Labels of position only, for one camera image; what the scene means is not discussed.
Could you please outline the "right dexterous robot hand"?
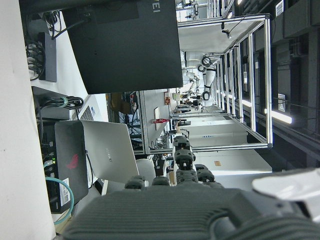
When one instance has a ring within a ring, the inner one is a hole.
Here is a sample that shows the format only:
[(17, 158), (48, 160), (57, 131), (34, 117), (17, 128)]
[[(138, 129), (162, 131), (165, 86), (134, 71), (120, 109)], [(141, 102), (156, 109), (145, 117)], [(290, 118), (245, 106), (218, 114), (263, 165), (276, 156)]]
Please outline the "right dexterous robot hand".
[(62, 233), (65, 240), (317, 240), (320, 226), (299, 204), (225, 188), (193, 169), (189, 140), (173, 143), (176, 185), (134, 176), (124, 190), (98, 197)]

